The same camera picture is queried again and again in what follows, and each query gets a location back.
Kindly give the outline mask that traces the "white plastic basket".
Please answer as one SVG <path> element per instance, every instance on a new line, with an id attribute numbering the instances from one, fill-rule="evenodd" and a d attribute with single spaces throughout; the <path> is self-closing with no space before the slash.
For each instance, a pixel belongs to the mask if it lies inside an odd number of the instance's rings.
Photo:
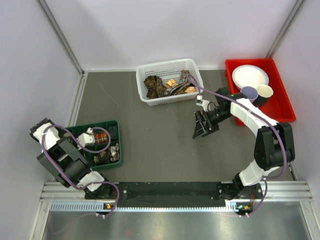
<path id="1" fill-rule="evenodd" d="M 158 97 L 154 99 L 147 97 L 148 89 L 144 84 L 144 81 L 147 77 L 157 76 L 162 79 L 163 84 L 165 84 L 171 79 L 174 79 L 176 82 L 178 82 L 181 78 L 182 70 L 188 70 L 191 73 L 191 75 L 196 79 L 197 84 L 201 87 L 204 86 L 198 66 L 196 65 L 195 61 L 191 58 L 168 60 L 139 66 L 136 69 L 136 83 L 140 99 L 143 102 L 147 103 L 149 106 L 156 106 L 195 99 L 197 95 L 200 93 L 199 91 L 173 96 Z"/>

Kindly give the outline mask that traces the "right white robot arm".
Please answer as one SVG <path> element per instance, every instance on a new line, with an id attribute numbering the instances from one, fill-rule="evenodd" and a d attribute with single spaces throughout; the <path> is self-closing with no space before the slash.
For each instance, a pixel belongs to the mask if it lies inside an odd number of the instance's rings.
<path id="1" fill-rule="evenodd" d="M 253 161 L 237 173 L 229 185 L 221 184 L 219 194 L 223 199 L 245 198 L 261 180 L 295 159 L 292 126 L 265 115 L 255 107 L 243 93 L 229 93 L 225 88 L 215 93 L 217 106 L 210 109 L 210 101 L 202 95 L 196 97 L 196 104 L 203 109 L 194 113 L 195 129 L 193 139 L 206 137 L 219 130 L 219 123 L 234 116 L 241 120 L 255 136 Z"/>

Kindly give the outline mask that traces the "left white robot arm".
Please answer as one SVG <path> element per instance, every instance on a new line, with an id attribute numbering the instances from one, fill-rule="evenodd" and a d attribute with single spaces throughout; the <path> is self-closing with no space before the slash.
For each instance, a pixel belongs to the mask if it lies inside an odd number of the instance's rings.
<path id="1" fill-rule="evenodd" d="M 115 187 L 96 171 L 119 160 L 119 125 L 115 120 L 63 128 L 43 119 L 30 129 L 41 145 L 38 162 L 64 187 L 85 192 L 86 199 L 116 195 Z"/>

